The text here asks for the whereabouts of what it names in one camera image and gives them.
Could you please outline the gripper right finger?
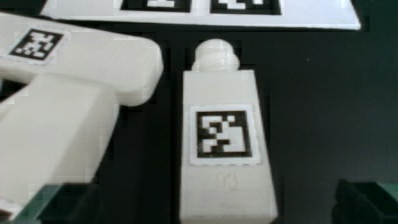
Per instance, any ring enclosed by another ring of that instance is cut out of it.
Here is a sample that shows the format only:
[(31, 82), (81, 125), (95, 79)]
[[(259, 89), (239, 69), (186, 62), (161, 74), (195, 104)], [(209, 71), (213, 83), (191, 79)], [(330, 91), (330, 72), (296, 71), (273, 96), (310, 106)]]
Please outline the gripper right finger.
[(398, 224), (398, 183), (339, 180), (333, 224)]

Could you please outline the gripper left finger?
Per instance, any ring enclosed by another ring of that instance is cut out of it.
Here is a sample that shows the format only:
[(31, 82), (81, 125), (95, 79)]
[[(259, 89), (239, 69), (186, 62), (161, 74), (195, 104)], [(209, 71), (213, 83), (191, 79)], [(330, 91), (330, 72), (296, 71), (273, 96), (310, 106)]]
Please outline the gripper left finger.
[(10, 224), (97, 224), (95, 185), (46, 185)]

